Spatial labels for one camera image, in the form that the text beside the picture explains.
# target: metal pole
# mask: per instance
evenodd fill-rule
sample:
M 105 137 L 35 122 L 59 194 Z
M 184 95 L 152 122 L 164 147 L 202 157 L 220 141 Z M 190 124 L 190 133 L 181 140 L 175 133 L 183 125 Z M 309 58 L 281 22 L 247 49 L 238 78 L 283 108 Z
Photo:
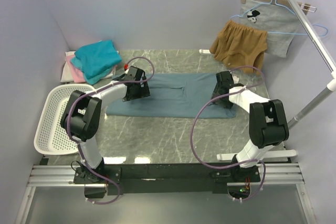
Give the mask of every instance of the metal pole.
M 288 122 L 288 128 L 292 128 L 296 125 L 302 118 L 308 115 L 313 109 L 315 109 L 321 102 L 323 102 L 328 96 L 333 92 L 328 88 L 322 90 L 321 93 L 317 95 L 310 103 L 308 103 L 292 120 Z
M 301 10 L 301 7 L 298 5 L 298 3 L 295 0 L 287 0 L 287 1 L 291 5 L 293 11 L 298 16 L 298 19 L 300 20 L 302 26 L 306 30 L 309 38 L 314 43 L 314 45 L 317 48 L 318 52 L 322 56 L 323 60 L 325 61 L 325 64 L 327 64 L 327 66 L 328 66 L 328 68 L 330 69 L 331 72 L 336 71 L 336 63 L 335 63 L 335 61 L 331 58 L 329 52 L 324 47 L 324 44 L 318 38 L 315 30 L 312 28 L 312 24 L 309 22 L 308 18 L 306 17 L 306 15 Z

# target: panda print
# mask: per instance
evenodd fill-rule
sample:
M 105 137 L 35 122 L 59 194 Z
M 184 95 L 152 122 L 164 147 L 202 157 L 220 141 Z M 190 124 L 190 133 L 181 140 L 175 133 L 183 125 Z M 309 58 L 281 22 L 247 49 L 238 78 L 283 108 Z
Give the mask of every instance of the panda print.
M 260 15 L 260 12 L 257 10 L 249 10 L 247 13 L 247 19 L 251 21 L 252 23 L 257 22 L 257 16 Z

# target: teal cloth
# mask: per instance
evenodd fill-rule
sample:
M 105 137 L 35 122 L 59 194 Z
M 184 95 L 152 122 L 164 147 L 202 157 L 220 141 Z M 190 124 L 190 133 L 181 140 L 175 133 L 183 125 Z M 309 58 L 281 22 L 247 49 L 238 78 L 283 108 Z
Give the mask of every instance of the teal cloth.
M 121 57 L 111 40 L 104 40 L 79 48 L 71 63 L 82 71 L 85 80 L 93 85 L 111 72 Z
M 106 110 L 107 115 L 194 118 L 211 99 L 216 86 L 215 73 L 157 73 L 148 81 L 150 97 L 122 102 L 118 99 Z M 211 104 L 199 118 L 233 118 L 236 106 L 225 109 Z

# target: blue hanger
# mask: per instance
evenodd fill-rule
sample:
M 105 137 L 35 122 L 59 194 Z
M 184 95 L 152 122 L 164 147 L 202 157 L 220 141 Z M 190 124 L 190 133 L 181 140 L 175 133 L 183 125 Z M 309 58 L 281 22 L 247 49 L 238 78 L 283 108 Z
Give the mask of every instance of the blue hanger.
M 250 10 L 253 10 L 253 9 L 256 9 L 257 7 L 259 7 L 260 5 L 270 5 L 272 4 L 273 0 L 271 0 L 270 2 L 267 2 L 267 3 L 259 3 L 257 4 L 256 6 L 252 7 Z M 277 2 L 277 0 L 274 1 L 274 4 L 275 5 L 278 5 L 278 6 L 282 6 L 284 8 L 286 8 L 288 11 L 290 11 L 292 14 L 296 15 L 290 8 L 288 8 L 287 6 L 285 5 L 281 5 Z M 240 18 L 243 18 L 245 14 L 247 14 L 250 10 L 247 10 L 246 12 L 244 12 L 242 15 L 234 15 L 232 16 L 230 19 L 234 18 L 234 17 L 240 17 Z M 318 26 L 318 27 L 322 27 L 324 28 L 326 31 L 323 35 L 319 35 L 320 37 L 323 37 L 325 35 L 328 34 L 329 30 L 325 27 L 325 26 L 322 26 L 322 25 L 318 25 L 318 24 L 313 24 L 313 26 Z M 283 33 L 283 32 L 280 32 L 280 31 L 268 31 L 269 34 L 292 34 L 292 35 L 308 35 L 308 34 L 300 34 L 300 33 Z

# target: gray floor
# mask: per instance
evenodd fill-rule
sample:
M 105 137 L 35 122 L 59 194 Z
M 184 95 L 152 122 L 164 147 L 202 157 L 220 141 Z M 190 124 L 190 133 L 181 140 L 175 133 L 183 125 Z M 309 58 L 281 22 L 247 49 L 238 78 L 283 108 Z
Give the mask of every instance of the gray floor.
M 128 194 L 109 205 L 85 202 L 83 188 L 36 189 L 31 224 L 305 224 L 295 185 L 264 186 L 243 204 L 211 193 Z
M 221 62 L 215 61 L 212 56 L 201 56 L 198 50 L 127 50 L 120 51 L 120 55 L 123 61 L 135 56 L 148 57 L 154 63 L 156 73 L 216 73 L 225 70 Z M 149 76 L 151 69 L 145 60 L 135 60 L 132 64 L 144 69 Z M 260 80 L 260 76 L 246 75 L 240 70 L 234 75 L 243 84 Z M 102 80 L 95 87 L 108 82 Z M 268 97 L 264 84 L 252 91 Z M 106 116 L 102 113 L 96 139 L 100 153 L 110 163 L 196 162 L 189 142 L 192 121 L 184 118 Z M 241 108 L 233 119 L 200 119 L 194 131 L 196 150 L 206 162 L 217 161 L 216 155 L 220 153 L 239 152 L 248 139 L 248 113 Z M 283 149 L 281 144 L 273 150 Z M 48 164 L 69 165 L 73 160 L 79 160 L 78 154 L 51 156 Z

